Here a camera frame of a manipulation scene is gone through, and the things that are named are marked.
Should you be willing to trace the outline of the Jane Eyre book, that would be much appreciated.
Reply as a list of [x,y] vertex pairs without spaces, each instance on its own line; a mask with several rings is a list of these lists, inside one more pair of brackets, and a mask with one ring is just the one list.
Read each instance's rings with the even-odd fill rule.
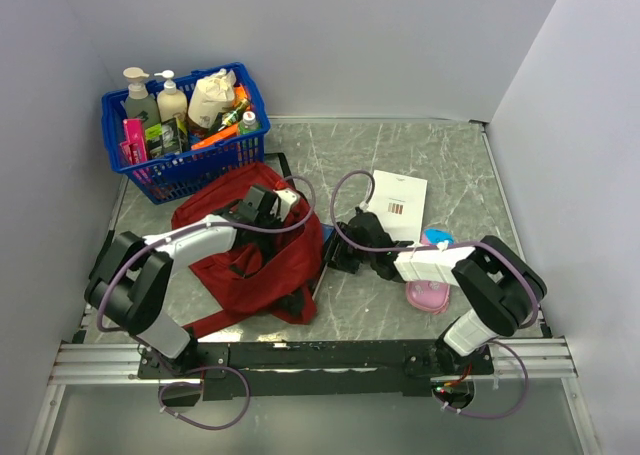
[[311,285],[311,290],[312,290],[312,298],[315,299],[317,296],[317,293],[319,291],[319,287],[323,281],[323,278],[325,276],[326,273],[326,269],[327,269],[327,261],[326,261],[326,257],[327,257],[327,252],[329,249],[329,245],[330,245],[330,239],[333,236],[334,233],[334,227],[332,225],[329,224],[322,224],[322,234],[323,234],[323,246],[322,246],[322,252],[321,252],[321,267],[320,267],[320,272],[318,274],[318,276],[316,277],[315,281],[312,283]]

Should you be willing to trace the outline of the red backpack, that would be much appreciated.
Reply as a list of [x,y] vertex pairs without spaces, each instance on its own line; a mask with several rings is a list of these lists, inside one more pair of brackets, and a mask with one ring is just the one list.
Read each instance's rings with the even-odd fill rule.
[[[195,223],[247,195],[249,188],[284,189],[291,185],[262,162],[236,168],[205,186],[179,206],[171,219],[173,229]],[[221,309],[187,324],[197,338],[228,328],[251,316],[270,313],[290,324],[304,325],[317,313],[312,285],[322,267],[323,230],[318,217],[294,231],[257,237],[275,253],[253,241],[222,254],[206,257],[191,271]]]

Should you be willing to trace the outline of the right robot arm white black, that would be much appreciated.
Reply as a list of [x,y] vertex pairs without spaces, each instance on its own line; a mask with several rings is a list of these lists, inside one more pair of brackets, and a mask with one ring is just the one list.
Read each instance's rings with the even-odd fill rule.
[[462,371],[487,342],[535,321],[547,294],[542,278],[496,236],[459,243],[394,240],[375,214],[360,209],[349,222],[337,223],[323,256],[326,265],[346,273],[367,263],[387,281],[458,287],[470,309],[434,342],[433,358],[446,374]]

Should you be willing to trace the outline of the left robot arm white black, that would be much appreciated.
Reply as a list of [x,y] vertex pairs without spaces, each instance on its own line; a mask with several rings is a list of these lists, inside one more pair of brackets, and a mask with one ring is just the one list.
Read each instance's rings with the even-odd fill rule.
[[144,237],[123,232],[105,247],[89,278],[85,301],[159,352],[172,375],[187,376],[196,368],[198,353],[195,336],[163,309],[172,274],[209,256],[267,241],[299,200],[288,188],[253,185],[243,199],[182,228]]

